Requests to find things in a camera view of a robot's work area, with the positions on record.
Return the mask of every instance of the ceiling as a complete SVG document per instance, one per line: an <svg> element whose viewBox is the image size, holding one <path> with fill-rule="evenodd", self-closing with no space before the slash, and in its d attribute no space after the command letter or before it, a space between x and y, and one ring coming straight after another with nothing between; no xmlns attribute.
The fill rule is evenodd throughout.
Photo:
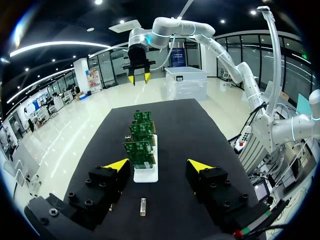
<svg viewBox="0 0 320 240"><path fill-rule="evenodd" d="M186 2L187 0L103 0L102 4L96 5L95 0L47 0L44 4L33 5L31 8L34 10L33 18L19 48L51 41L82 41L109 46L124 43L128 41L129 31L115 33L109 27L119 24L120 20L137 19L142 28L151 29L157 17L178 17ZM183 19L212 25L216 36L268 29L261 14L250 14L250 10L261 5L261 0L194 0ZM296 34L293 28L277 18L275 12L274 15L278 31ZM94 28L94 31L87 32L88 28ZM56 73L56 69L68 69L75 60L102 48L83 45L48 46L9 58L8 53L13 50L15 48L11 47L7 55L4 55L10 63L4 66L1 76L3 113L12 108L6 101L19 91L17 86L23 89ZM23 97L25 95L21 94L14 101L18 102Z"/></svg>

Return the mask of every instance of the circuit board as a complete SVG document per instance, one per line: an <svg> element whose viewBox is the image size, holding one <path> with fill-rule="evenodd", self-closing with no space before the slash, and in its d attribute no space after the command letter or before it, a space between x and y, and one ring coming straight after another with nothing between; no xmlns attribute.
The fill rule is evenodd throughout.
<svg viewBox="0 0 320 240"><path fill-rule="evenodd" d="M137 124L152 122L152 119L150 118L150 116L151 116L151 111L139 112L139 110L137 110L137 112L133 114L134 120L136 121Z"/></svg>
<svg viewBox="0 0 320 240"><path fill-rule="evenodd" d="M152 169L153 164L156 164L148 141L124 142L123 145L136 169Z"/></svg>
<svg viewBox="0 0 320 240"><path fill-rule="evenodd" d="M156 133L156 125L154 121L132 124L132 125L129 125L129 128L132 135L145 136L145 135Z"/></svg>

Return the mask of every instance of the white board holder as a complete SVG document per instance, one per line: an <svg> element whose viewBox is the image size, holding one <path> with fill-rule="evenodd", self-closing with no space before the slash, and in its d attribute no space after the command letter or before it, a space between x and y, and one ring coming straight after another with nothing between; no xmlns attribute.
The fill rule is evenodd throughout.
<svg viewBox="0 0 320 240"><path fill-rule="evenodd" d="M156 183L158 182L158 136L154 136L155 146L153 146L153 155L155 164L153 168L134 169L133 181L135 183Z"/></svg>

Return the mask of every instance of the poster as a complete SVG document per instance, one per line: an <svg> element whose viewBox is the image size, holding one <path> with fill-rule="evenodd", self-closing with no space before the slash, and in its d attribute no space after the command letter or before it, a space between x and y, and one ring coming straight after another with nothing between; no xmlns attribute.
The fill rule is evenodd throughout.
<svg viewBox="0 0 320 240"><path fill-rule="evenodd" d="M173 48L171 52L172 67L185 67L186 57L184 48Z"/></svg>

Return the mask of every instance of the black table surface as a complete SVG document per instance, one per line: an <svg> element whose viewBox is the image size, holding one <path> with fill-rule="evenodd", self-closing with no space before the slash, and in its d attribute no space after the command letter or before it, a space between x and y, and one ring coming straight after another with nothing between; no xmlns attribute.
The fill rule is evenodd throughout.
<svg viewBox="0 0 320 240"><path fill-rule="evenodd" d="M217 125L195 99L163 101L112 109L86 147L73 173L68 192L74 192L95 166L128 158L123 146L136 110L151 111L158 136L158 182L135 183L133 166L119 202L93 234L117 240L198 240L220 233L206 208L199 204L186 178L187 159L221 166L249 205L258 203L238 157ZM146 216L140 200L146 198Z"/></svg>

